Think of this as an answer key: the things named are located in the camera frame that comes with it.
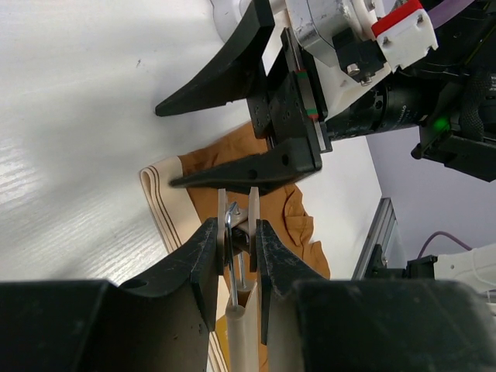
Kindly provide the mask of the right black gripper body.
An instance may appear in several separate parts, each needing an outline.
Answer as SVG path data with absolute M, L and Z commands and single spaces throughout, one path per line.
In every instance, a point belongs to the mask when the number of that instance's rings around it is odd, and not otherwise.
M 439 48 L 409 67 L 372 83 L 334 113 L 338 90 L 330 76 L 284 29 L 282 48 L 267 77 L 267 94 L 249 104 L 256 137 L 270 148 L 306 135 L 305 153 L 331 144 L 413 126 L 412 156 L 481 179 L 495 179 L 495 3 L 474 1 L 436 30 Z

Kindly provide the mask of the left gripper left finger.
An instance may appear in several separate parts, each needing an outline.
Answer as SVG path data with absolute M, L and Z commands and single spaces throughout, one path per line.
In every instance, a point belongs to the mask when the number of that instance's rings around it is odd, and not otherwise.
M 120 285 L 4 282 L 3 371 L 204 371 L 215 328 L 216 219 Z

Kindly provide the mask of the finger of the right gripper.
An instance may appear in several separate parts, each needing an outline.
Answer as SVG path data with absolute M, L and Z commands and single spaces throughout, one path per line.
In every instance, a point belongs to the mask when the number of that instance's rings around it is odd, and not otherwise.
M 268 1 L 252 1 L 221 50 L 183 87 L 155 108 L 159 117 L 223 106 L 248 98 L 275 27 Z
M 247 195 L 257 188 L 268 195 L 322 169 L 319 148 L 306 138 L 291 138 L 266 153 L 249 155 L 169 181 L 173 188 L 225 189 Z

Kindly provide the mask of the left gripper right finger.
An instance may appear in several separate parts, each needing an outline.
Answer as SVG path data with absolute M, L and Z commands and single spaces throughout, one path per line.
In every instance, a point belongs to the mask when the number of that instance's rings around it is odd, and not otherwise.
M 495 323 L 465 284 L 330 281 L 257 222 L 261 340 L 272 371 L 493 371 Z

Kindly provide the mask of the wooden clip hanger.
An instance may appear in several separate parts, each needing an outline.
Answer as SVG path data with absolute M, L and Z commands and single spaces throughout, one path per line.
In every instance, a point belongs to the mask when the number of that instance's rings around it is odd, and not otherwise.
M 251 188 L 249 205 L 240 208 L 228 200 L 225 189 L 218 192 L 217 251 L 221 268 L 229 270 L 229 299 L 226 328 L 231 371 L 259 370 L 257 282 L 247 278 L 255 249 L 255 232 L 260 218 L 259 191 Z

